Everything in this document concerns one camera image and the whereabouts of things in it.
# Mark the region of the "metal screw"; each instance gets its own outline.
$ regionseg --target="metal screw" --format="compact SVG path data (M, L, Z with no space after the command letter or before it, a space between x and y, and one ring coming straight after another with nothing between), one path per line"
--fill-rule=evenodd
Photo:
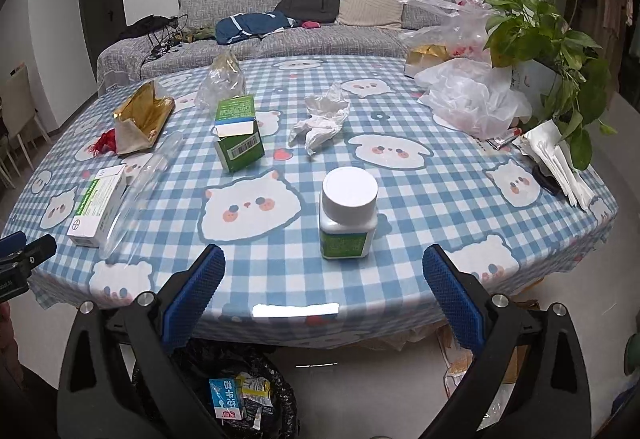
M94 310L94 303L90 300L87 300L86 302L82 302L82 304L80 305L80 312L82 314L89 314L93 310Z
M553 310L554 313L556 313L558 316L564 316L566 314L566 307L564 305L562 305L561 303L555 303L551 306L551 309Z
M494 294L491 298L495 307L507 307L509 305L509 299L503 294Z
M142 307L151 305L155 300L155 298L156 298L155 295L150 291L145 291L143 293L140 293L138 297L138 305L142 305Z

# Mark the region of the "crumpled tissue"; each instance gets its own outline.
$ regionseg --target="crumpled tissue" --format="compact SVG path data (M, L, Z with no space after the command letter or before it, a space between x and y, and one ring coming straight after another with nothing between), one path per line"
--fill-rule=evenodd
M574 168L569 145L560 140L562 135L558 127L549 120L529 130L513 143L523 154L532 157L540 165L544 175L556 178L571 206L579 204L580 208L587 211L595 194Z
M528 120L531 104L511 89L511 67L454 58L420 71L415 83L429 90L418 100L452 126L480 140L502 135L514 118Z
M342 95L342 86L334 82L321 95L309 95L305 98L308 120L296 123L289 131L289 146L299 134L306 132L305 149L310 156L326 140L330 140L342 129L351 110L351 100Z

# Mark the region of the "beige pillow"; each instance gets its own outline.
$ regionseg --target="beige pillow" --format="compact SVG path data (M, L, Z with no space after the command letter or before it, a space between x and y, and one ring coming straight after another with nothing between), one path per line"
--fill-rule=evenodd
M402 7L398 0L340 0L336 20L346 26L400 29Z

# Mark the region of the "bottle label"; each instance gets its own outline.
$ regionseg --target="bottle label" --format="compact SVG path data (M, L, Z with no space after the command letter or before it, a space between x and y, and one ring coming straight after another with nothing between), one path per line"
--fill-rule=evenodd
M367 242L366 233L325 233L320 230L320 250L327 259L360 257Z

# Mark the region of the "floor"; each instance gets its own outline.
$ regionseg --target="floor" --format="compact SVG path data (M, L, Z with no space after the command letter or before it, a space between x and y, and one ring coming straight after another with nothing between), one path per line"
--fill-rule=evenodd
M49 149L41 143L32 159ZM4 191L0 225L31 175L24 158L17 189ZM555 273L520 295L543 308L562 301L569 309L587 366L593 428L610 412L629 384L622 369L628 337L640 309L640 206L607 156L595 150L593 164L620 204L609 242L571 273ZM20 361L57 386L60 365L76 309L57 304L42 310L31 292L11 302ZM345 347L333 351L282 348L273 355L293 386L302 439L394 439L418 437L446 402L446 369L434 337L408 343L402 352ZM127 363L133 358L127 351Z

